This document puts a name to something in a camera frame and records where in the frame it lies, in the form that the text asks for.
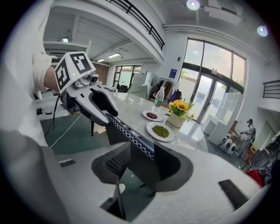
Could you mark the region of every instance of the red cloth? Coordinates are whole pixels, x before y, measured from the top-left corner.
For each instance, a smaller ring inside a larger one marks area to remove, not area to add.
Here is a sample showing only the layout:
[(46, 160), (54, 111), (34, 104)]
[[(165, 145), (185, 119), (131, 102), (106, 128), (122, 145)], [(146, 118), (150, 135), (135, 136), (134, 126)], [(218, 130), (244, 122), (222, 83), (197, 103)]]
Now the red cloth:
[(261, 178), (259, 171), (250, 170), (250, 171), (245, 172), (245, 174), (247, 174), (249, 177), (254, 179), (260, 185), (260, 187), (264, 187), (263, 180)]

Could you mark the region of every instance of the white cable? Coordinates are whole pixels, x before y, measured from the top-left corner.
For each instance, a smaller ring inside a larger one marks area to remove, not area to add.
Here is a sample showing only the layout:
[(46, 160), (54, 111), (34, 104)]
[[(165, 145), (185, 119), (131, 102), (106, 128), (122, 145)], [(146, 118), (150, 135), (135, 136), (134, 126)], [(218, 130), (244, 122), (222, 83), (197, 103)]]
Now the white cable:
[(73, 124), (74, 124), (81, 116), (82, 116), (82, 114), (80, 114), (80, 116), (73, 122)]

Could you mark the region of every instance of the blue sign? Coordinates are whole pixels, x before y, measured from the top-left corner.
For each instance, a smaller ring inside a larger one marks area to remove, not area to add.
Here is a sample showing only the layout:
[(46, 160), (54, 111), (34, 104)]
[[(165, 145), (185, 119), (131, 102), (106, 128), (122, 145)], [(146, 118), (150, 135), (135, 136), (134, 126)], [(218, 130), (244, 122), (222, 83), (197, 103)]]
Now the blue sign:
[(169, 74), (169, 78), (175, 78), (175, 76), (176, 76), (176, 72), (177, 72), (177, 70), (176, 69), (171, 69), (171, 71), (170, 71), (170, 74)]

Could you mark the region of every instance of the plate of green beans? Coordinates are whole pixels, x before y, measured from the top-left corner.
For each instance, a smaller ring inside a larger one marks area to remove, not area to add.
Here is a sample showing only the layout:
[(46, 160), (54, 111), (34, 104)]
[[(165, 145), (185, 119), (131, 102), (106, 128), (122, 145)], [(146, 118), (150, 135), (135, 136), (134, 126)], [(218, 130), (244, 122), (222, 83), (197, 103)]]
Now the plate of green beans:
[(163, 142), (170, 142), (175, 138), (171, 128), (159, 122), (149, 122), (146, 129), (152, 137)]

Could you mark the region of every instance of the round ceiling lamp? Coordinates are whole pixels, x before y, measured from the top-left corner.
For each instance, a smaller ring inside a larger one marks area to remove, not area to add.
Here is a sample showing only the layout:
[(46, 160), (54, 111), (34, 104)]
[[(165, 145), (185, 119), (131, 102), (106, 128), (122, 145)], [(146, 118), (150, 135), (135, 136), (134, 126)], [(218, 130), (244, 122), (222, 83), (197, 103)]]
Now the round ceiling lamp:
[(262, 37), (266, 37), (268, 34), (266, 26), (259, 26), (257, 31), (258, 31), (258, 34), (260, 34)]
[(191, 10), (198, 10), (200, 8), (200, 3), (197, 0), (188, 0), (187, 7)]

